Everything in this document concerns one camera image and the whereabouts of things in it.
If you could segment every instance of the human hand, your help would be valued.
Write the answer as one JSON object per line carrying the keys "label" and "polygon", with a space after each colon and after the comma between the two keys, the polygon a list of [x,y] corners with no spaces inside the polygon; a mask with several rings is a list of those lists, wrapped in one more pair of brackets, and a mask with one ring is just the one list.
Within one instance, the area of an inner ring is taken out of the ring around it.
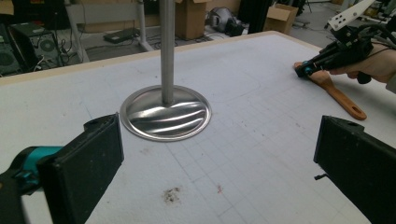
{"label": "human hand", "polygon": [[332,75],[347,73],[350,78],[357,78],[358,73],[363,72],[379,82],[388,83],[396,74],[396,50],[374,44],[367,59],[359,63],[332,69],[329,72]]}

